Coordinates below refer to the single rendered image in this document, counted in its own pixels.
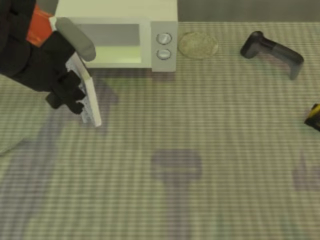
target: beige round object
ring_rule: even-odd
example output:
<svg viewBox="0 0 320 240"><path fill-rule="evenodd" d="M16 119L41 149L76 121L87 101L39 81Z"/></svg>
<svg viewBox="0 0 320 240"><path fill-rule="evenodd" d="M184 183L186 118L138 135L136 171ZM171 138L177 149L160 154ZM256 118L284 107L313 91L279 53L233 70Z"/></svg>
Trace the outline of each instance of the beige round object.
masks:
<svg viewBox="0 0 320 240"><path fill-rule="evenodd" d="M218 51L218 41L206 33L188 32L179 41L178 49L191 59L211 58Z"/></svg>

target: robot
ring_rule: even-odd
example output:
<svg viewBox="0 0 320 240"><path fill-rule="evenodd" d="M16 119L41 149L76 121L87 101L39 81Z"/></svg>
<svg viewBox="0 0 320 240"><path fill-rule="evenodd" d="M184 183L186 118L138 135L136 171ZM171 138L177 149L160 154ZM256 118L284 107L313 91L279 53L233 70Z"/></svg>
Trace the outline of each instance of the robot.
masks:
<svg viewBox="0 0 320 240"><path fill-rule="evenodd" d="M86 95L79 88L81 79L66 68L77 50L59 29L41 46L27 40L36 6L36 0L0 0L0 74L36 92L48 92L46 101L53 109L66 105L79 115L84 108L79 101ZM94 52L85 60L92 61L94 45L83 33L81 37Z"/></svg>

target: gray wall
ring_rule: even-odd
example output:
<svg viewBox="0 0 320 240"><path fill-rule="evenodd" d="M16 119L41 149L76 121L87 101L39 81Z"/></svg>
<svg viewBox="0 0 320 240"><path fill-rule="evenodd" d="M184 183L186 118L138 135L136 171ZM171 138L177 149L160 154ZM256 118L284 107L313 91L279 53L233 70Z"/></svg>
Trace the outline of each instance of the gray wall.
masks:
<svg viewBox="0 0 320 240"><path fill-rule="evenodd" d="M320 0L178 0L181 22L320 21Z"/></svg>

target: hammer head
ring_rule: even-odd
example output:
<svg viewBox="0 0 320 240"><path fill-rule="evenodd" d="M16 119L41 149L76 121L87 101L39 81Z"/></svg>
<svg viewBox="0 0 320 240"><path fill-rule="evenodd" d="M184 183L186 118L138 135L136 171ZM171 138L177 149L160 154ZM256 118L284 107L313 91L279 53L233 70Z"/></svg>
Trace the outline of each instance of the hammer head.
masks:
<svg viewBox="0 0 320 240"><path fill-rule="evenodd" d="M171 183L197 180L202 175L200 155L189 149L158 150L152 156L151 175Z"/></svg>

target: red object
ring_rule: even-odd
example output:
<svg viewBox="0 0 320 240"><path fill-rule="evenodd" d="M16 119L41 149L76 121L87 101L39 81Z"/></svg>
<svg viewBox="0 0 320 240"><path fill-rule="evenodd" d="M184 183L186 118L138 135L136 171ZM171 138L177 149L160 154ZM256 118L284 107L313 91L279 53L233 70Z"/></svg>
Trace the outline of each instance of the red object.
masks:
<svg viewBox="0 0 320 240"><path fill-rule="evenodd" d="M40 47L52 34L49 18L53 15L41 10L36 4L29 26L27 41Z"/></svg>

